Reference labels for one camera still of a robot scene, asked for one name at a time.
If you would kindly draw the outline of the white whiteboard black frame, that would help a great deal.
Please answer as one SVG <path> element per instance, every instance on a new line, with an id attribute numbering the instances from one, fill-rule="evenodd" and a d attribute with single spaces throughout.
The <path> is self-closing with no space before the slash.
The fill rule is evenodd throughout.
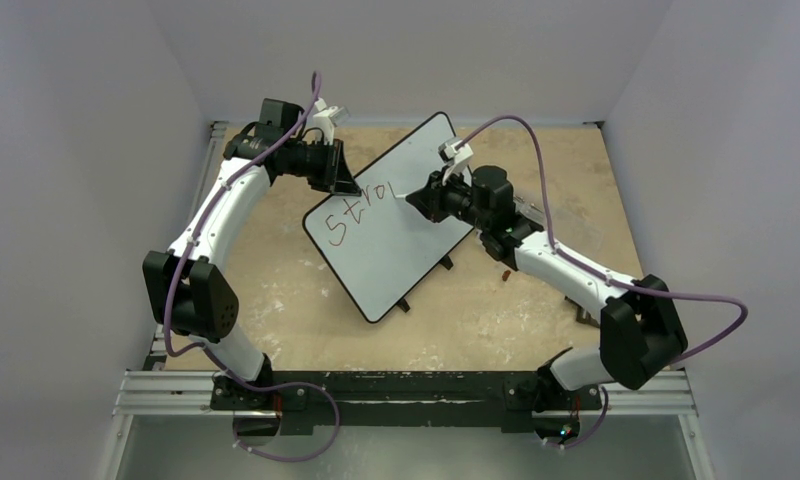
<path id="1" fill-rule="evenodd" d="M 454 138 L 450 117 L 437 112 L 369 164 L 355 168 L 361 196 L 331 195 L 303 217 L 307 236 L 354 305 L 380 322 L 471 232 L 452 217 L 425 219 L 394 194 L 422 188 L 444 163 L 438 147 Z"/>

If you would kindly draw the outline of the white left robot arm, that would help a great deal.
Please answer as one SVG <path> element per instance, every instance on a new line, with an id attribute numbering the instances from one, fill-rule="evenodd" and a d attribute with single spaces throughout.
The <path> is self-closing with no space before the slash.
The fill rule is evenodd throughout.
<path id="1" fill-rule="evenodd" d="M 331 195 L 361 194 L 335 135 L 346 115 L 323 99 L 308 109 L 264 100 L 258 120 L 224 147 L 214 186 L 187 227 L 142 262 L 168 355 L 202 350 L 237 381 L 235 395 L 251 409 L 271 402 L 274 382 L 269 358 L 237 324 L 239 300 L 224 276 L 228 257 L 252 210 L 281 176 L 302 178 Z"/>

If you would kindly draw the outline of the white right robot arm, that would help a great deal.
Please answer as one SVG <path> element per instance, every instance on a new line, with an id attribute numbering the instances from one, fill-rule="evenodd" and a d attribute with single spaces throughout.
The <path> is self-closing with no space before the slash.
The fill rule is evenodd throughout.
<path id="1" fill-rule="evenodd" d="M 470 225 L 491 258 L 556 288 L 598 322 L 597 346 L 567 349 L 540 368 L 537 392 L 545 404 L 560 407 L 592 384 L 637 390 L 687 349 L 661 279 L 622 275 L 556 240 L 520 208 L 502 168 L 479 167 L 469 181 L 435 171 L 402 198 L 433 223 L 455 218 Z"/>

